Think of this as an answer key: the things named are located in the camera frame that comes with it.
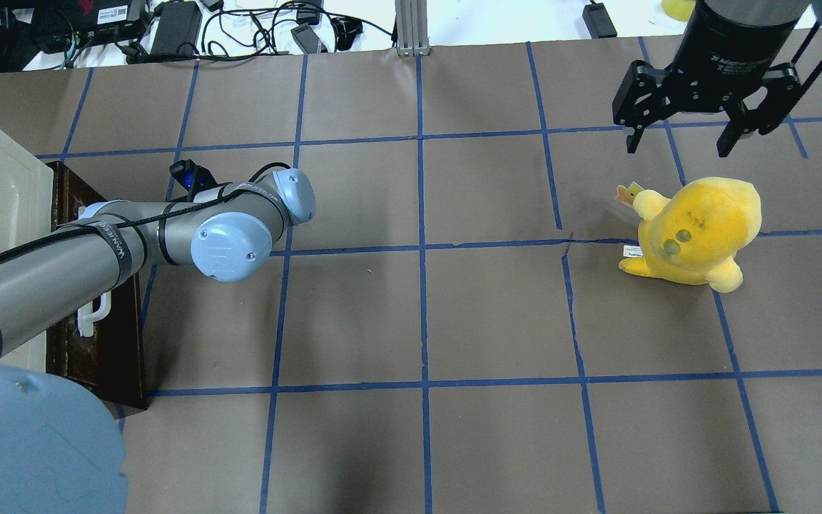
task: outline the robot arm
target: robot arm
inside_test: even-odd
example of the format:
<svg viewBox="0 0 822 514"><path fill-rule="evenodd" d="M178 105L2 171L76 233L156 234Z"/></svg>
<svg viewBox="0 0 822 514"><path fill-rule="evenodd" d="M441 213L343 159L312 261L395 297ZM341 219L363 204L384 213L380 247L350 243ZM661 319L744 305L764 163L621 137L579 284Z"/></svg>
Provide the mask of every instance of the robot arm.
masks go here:
<svg viewBox="0 0 822 514"><path fill-rule="evenodd" d="M0 357L144 266L195 264L221 282L243 280L315 209L309 179L294 168L216 186L191 202L93 205L82 219L0 254Z"/></svg>
<svg viewBox="0 0 822 514"><path fill-rule="evenodd" d="M822 71L803 84L792 62L771 66L809 0L698 0L674 61L665 69L634 61L614 97L614 123L627 132L635 153L643 130L672 114L726 111L729 122L718 139L719 156L738 140L779 127ZM822 1L814 2L822 20ZM766 88L753 109L744 99Z"/></svg>

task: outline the yellow plush toy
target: yellow plush toy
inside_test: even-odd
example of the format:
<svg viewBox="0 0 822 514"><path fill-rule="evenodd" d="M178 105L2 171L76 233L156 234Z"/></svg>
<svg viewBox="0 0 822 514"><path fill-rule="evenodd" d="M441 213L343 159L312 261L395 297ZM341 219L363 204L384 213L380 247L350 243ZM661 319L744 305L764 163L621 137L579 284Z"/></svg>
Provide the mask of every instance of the yellow plush toy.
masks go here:
<svg viewBox="0 0 822 514"><path fill-rule="evenodd" d="M621 270L677 283L708 283L719 293L741 285L734 255L754 240L763 220L753 185L709 176L668 199L634 183L617 186L617 199L642 218L643 256L620 261Z"/></svg>

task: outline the black cable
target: black cable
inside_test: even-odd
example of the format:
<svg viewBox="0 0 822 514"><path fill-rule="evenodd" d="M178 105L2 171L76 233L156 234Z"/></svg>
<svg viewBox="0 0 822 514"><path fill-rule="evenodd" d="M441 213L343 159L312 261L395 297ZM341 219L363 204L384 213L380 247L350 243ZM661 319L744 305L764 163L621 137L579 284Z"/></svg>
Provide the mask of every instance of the black cable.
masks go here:
<svg viewBox="0 0 822 514"><path fill-rule="evenodd" d="M258 169L258 171L253 174L252 178L249 178L249 182L255 182L255 180L258 180L258 178L260 178L260 176L262 176L262 173L265 173L266 171L272 169L273 167L283 167L284 169L290 169L290 165L288 165L287 163L281 163L281 162L267 163L267 165L264 165L264 166L260 167Z"/></svg>
<svg viewBox="0 0 822 514"><path fill-rule="evenodd" d="M160 53L160 54L148 54L147 58L144 59L142 62L164 62L170 61L173 59L174 61L195 61L195 59L199 59L199 61L212 61L212 62L235 62L235 61L247 61L247 59L253 59L255 56L267 56L272 54L261 53L261 52L254 52L247 55L241 56L216 56L216 55L180 55L180 54L170 54L170 53Z"/></svg>
<svg viewBox="0 0 822 514"><path fill-rule="evenodd" d="M805 83L801 86L801 95L799 96L799 98L802 97L803 95L805 95L806 92L808 92L810 87L813 85L813 81L816 81L816 78L818 78L818 76L820 75L821 72L822 72L822 59L820 59L820 62L818 62L818 64L816 64L816 67L813 68L813 71L811 72L811 74L808 75L808 79L806 79Z"/></svg>
<svg viewBox="0 0 822 514"><path fill-rule="evenodd" d="M62 20L65 21L66 25L68 26L69 42L66 42L66 51L69 51L69 46L71 45L71 42L75 40L75 26L72 26L71 20L69 20L69 17L66 16L66 14L62 12L62 10L53 9L53 12L58 14L59 17L61 17Z"/></svg>
<svg viewBox="0 0 822 514"><path fill-rule="evenodd" d="M182 50L186 46L192 46L192 55L196 55L198 53L198 49L196 48L196 44L192 43L192 42L189 42L189 41L183 41L182 43L180 43L180 46L176 47L176 53L179 54L180 50Z"/></svg>
<svg viewBox="0 0 822 514"><path fill-rule="evenodd" d="M245 45L242 41L233 38L226 31L226 29L224 29L223 22L220 21L221 16L223 14L226 14L226 16L250 16L251 19L253 19L254 23L255 23L255 22L258 22L258 16L267 16L268 14L271 14L271 16L272 16L271 28L268 29L268 30L260 30L258 32L258 34L254 34L253 35L253 45L252 46L253 46L253 48L258 47L258 35L261 34L263 36L263 38L265 39L265 41L267 41L268 49L270 49L273 54L280 55L280 52L278 52L278 44L277 44L277 41L275 40L275 29L276 29L277 25L280 24L280 23L285 23L285 22L297 23L297 20L295 20L295 19L281 19L281 20L278 20L278 16L280 15L280 13L283 13L284 11L296 11L296 10L299 10L299 9L310 10L310 11L313 11L313 12L316 12L316 13L319 13L319 14L323 14L323 16L326 16L327 19L329 19L329 24L333 26L333 32L334 32L334 19L355 19L355 20L359 20L362 24L374 27L374 29L379 30L379 32L382 32L386 36L392 36L392 32L390 32L386 29L383 29L381 26L378 26L375 23L372 23L371 21L368 21L368 20L365 20L365 19L359 19L359 17L356 17L356 16L348 16L348 14L330 13L329 11L326 11L325 9L322 9L322 7L313 6L313 4L307 4L306 2L301 2L300 0L291 0L291 1L288 1L288 2L285 2L285 3L281 4L278 7L262 7L261 9L232 9L232 10L229 10L229 11L222 10L222 11L218 11L214 14L211 14L211 16L209 16L208 19L205 20L205 25L203 25L202 36L201 36L201 38L199 38L200 39L199 46L200 46L201 51L203 52L203 54L206 54L206 53L210 54L211 53L206 48L206 39L208 39L206 34L208 33L208 27L211 25L211 22L214 21L215 19L218 19L218 23L219 23L219 25L221 25L221 31L223 33L225 33L226 36L229 36L229 38L234 39L235 42L239 43L242 46L248 46L248 45ZM228 58L228 59L245 58L245 56L227 56L226 58Z"/></svg>
<svg viewBox="0 0 822 514"><path fill-rule="evenodd" d="M221 9L219 11L219 13L220 14L226 14L226 11L224 9ZM244 43L244 42L240 41L239 39L234 38L233 34L229 33L228 30L224 29L224 17L222 17L222 16L218 17L218 26L220 27L221 32L223 32L225 36L227 36L228 38L231 38L232 40L234 40L234 42L237 43L239 46L245 46L246 48L253 48L253 45L250 45L249 43Z"/></svg>
<svg viewBox="0 0 822 514"><path fill-rule="evenodd" d="M256 178L261 176L262 173L264 173L271 167L275 166L290 168L290 166L288 166L286 163L268 163L268 165L262 166L261 169L258 170L258 172L255 172L255 175L253 175L253 178L251 178L250 181L255 180ZM189 214L190 212L202 211L203 208L214 207L215 205L219 205L226 201L232 201L232 199L237 198L237 196L240 196L243 193L245 193L245 189L237 189L224 196L220 196L220 198L216 198L212 201L208 201L205 203L192 205L191 207L181 208L179 209L179 211L167 212L164 214L159 214L157 216L151 216L150 218L138 219L137 221L124 221L123 223L117 224L116 228L134 228L139 227L141 225L146 225L148 223L162 221L163 219L175 218L177 216L182 216L183 214ZM16 246L14 248L9 248L8 250L3 251L3 253L0 253L0 264L7 263L7 261L12 261L26 253L30 253L30 251L37 250L37 248L43 248L53 243L59 243L59 241L69 240L70 238L77 238L83 235L97 233L97 228L87 225L72 228L72 230L70 231L54 232L52 234L49 234L49 236L37 238L37 240L29 241L29 243L24 243L22 245Z"/></svg>
<svg viewBox="0 0 822 514"><path fill-rule="evenodd" d="M94 46L94 38L88 39L88 42L81 46L80 49L75 49L75 53L72 54L71 58L63 62L62 66L67 69L75 68L75 61L78 61L78 58L81 58L84 50L91 48L91 46Z"/></svg>
<svg viewBox="0 0 822 514"><path fill-rule="evenodd" d="M795 52L795 56L792 58L792 64L797 64L798 60L801 59L801 55L805 53L805 49L808 48L808 45L813 39L813 36L816 36L816 32L820 29L820 22L816 21L813 23L813 26L808 32L808 36L805 36L805 40L801 42L801 46L798 47L798 51Z"/></svg>
<svg viewBox="0 0 822 514"><path fill-rule="evenodd" d="M214 43L215 45L218 45L222 50L224 50L224 56L230 56L230 54L228 53L228 50L224 48L224 45L218 43L217 41L209 41L208 42L208 53L209 54L211 54L211 45L212 45L212 43Z"/></svg>

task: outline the plush toy tag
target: plush toy tag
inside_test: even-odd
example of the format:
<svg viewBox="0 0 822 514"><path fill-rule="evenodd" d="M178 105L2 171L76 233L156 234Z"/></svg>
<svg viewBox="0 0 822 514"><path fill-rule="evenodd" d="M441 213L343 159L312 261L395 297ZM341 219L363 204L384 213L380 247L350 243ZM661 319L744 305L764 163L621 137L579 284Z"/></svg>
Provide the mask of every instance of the plush toy tag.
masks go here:
<svg viewBox="0 0 822 514"><path fill-rule="evenodd" d="M632 244L624 245L624 257L642 257L642 248Z"/></svg>

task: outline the white hook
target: white hook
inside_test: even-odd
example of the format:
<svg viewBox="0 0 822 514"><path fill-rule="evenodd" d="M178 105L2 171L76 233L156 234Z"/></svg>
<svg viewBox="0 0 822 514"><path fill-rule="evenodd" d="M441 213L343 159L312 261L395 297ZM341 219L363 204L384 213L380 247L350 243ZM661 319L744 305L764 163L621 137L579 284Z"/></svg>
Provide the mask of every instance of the white hook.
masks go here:
<svg viewBox="0 0 822 514"><path fill-rule="evenodd" d="M78 309L78 332L82 338L89 338L89 336L94 335L94 322L107 318L110 308L111 295L110 291L107 291L101 295L101 306L98 307L96 312L92 312L94 309L93 301L85 303L84 306Z"/></svg>

